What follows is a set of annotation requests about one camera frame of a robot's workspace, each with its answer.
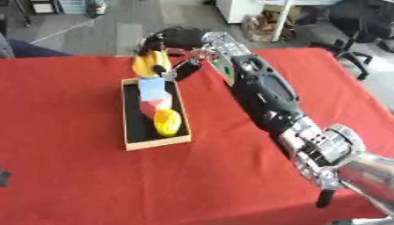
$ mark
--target white cabinet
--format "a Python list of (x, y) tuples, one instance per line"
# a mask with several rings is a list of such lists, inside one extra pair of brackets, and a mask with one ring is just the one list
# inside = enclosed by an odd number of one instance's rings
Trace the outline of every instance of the white cabinet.
[(246, 15), (256, 15), (263, 11), (260, 0), (217, 0), (216, 6), (229, 24), (241, 23)]

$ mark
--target yellow object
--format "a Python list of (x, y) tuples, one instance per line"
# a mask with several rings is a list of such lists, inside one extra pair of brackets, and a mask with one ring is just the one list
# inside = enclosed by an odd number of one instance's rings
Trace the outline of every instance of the yellow object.
[(149, 51), (145, 56), (136, 56), (133, 71), (141, 77), (154, 77), (157, 76), (153, 71), (153, 67), (156, 65), (162, 66), (167, 71), (171, 70), (171, 62), (165, 50)]
[(160, 135), (170, 137), (178, 132), (182, 118), (172, 109), (160, 109), (156, 111), (153, 123)]

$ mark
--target light blue block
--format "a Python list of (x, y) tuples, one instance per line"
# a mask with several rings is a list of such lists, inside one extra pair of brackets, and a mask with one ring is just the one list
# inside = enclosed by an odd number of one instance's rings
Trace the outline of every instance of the light blue block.
[(153, 101), (165, 97), (165, 80), (162, 77), (140, 78), (138, 88), (141, 101)]

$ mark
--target silver cylinder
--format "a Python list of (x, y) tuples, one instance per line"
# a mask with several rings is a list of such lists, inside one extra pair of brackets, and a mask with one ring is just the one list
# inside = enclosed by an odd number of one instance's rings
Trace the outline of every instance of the silver cylinder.
[(394, 160), (364, 152), (338, 170), (341, 183), (394, 216)]

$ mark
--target table leg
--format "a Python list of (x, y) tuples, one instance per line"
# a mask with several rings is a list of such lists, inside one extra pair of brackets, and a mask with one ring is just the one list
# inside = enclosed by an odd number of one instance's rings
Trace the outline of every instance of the table leg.
[(290, 8), (293, 5), (293, 2), (294, 0), (286, 0), (285, 4), (283, 5), (281, 9), (281, 15), (279, 16), (278, 22), (275, 27), (272, 42), (278, 41), (281, 37), (281, 30), (283, 30), (283, 26), (285, 25), (288, 13), (290, 12)]
[(266, 7), (266, 3), (263, 2), (261, 5), (261, 14), (264, 12), (264, 8)]
[(19, 0), (14, 0), (14, 3), (17, 5), (20, 13), (25, 19), (25, 27), (30, 27), (32, 26), (32, 20), (30, 19), (30, 16), (27, 14), (27, 11), (23, 7), (22, 3)]

